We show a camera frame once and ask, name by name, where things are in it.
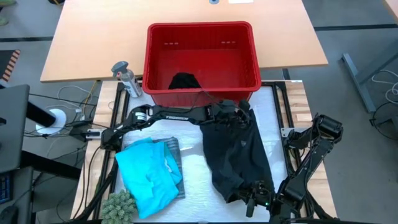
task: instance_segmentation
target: black cloth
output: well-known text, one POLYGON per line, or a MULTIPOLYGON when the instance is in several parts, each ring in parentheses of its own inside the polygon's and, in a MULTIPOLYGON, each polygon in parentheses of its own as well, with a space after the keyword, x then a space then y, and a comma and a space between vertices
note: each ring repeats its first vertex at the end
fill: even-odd
POLYGON ((264 181, 269 192, 274 192, 271 168, 253 110, 249 115, 252 122, 245 130, 231 130, 223 124, 200 126, 212 183, 227 203, 238 199, 239 189, 250 188, 259 180, 264 181))
POLYGON ((201 88, 201 86, 194 75, 185 72, 178 72, 174 75, 173 80, 169 85, 169 90, 179 88, 201 88))

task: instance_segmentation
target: green textured ball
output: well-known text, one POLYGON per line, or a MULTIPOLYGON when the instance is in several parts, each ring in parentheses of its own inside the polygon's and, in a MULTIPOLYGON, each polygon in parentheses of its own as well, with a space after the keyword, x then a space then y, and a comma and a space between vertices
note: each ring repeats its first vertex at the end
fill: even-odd
POLYGON ((136 201, 129 191, 112 193, 103 202, 102 224, 130 224, 132 216, 137 212, 136 201))

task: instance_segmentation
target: table leg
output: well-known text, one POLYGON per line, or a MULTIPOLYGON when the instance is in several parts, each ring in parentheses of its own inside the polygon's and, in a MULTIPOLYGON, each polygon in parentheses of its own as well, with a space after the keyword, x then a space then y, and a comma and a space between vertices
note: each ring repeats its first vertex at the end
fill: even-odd
POLYGON ((343 54, 343 61, 347 66, 351 78, 355 82, 356 88, 361 95, 363 103, 369 113, 375 112, 376 107, 369 95, 369 91, 365 84, 373 75, 377 74, 386 65, 398 58, 398 40, 392 43, 385 51, 383 51, 375 60, 373 60, 362 71, 358 71, 354 62, 348 54, 343 54))
POLYGON ((22 151, 20 167, 27 166, 32 166, 37 171, 75 180, 79 179, 81 172, 81 170, 76 167, 56 162, 27 151, 22 151))

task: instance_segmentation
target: concrete floor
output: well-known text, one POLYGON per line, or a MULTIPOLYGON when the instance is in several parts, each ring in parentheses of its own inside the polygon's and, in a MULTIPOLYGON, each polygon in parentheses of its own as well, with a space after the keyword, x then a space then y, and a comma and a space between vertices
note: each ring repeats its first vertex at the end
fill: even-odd
MULTIPOLYGON (((61 8, 47 1, 19 0, 18 5, 5 8, 0 16, 7 16, 11 23, 0 27, 0 39, 6 37, 52 36, 61 8)), ((314 26, 345 26, 395 23, 381 1, 375 0, 303 0, 314 26)), ((291 68, 292 79, 303 80, 313 114, 325 113, 344 124, 343 140, 335 146, 325 161, 336 211, 342 220, 374 223, 396 223, 398 213, 398 142, 381 136, 369 124, 371 114, 364 110, 340 58, 349 53, 358 68, 364 67, 377 53, 398 38, 398 29, 347 30, 317 32, 329 66, 318 68, 291 68)), ((20 49, 21 57, 12 75, 10 85, 29 84, 32 93, 56 96, 60 87, 78 85, 89 90, 93 82, 51 83, 39 82, 39 77, 50 47, 50 42, 0 43, 0 50, 20 49)), ((389 70, 398 72, 398 62, 391 63, 389 70)), ((263 70, 265 79, 282 79, 280 70, 263 70)), ((387 75, 380 77, 393 80, 387 75)), ((376 106, 384 103, 384 92, 390 87, 368 83, 376 106)), ((86 95, 65 90, 62 97, 82 100, 86 95)), ((58 104, 44 98, 31 98, 40 106, 58 104)), ((396 112, 395 106, 384 108, 381 113, 396 112)), ((68 112, 68 118, 74 114, 68 112)), ((26 130, 33 123, 27 122, 26 130)), ((53 140, 25 139, 24 149, 45 156, 53 140)), ((60 140, 49 157, 56 157, 81 146, 73 138, 60 140)), ((62 197, 76 183, 62 182, 62 197)), ((71 212, 74 192, 60 206, 60 215, 67 219, 71 212)), ((59 222, 55 209, 39 213, 41 224, 59 222)))

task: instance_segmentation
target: folded blue fabric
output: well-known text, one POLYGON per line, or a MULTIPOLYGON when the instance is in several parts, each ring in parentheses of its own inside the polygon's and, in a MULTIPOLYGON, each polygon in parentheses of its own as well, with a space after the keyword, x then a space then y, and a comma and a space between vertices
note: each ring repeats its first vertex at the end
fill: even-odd
POLYGON ((136 199, 140 218, 165 208, 177 195, 182 179, 177 163, 164 142, 136 141, 116 154, 124 185, 136 199))

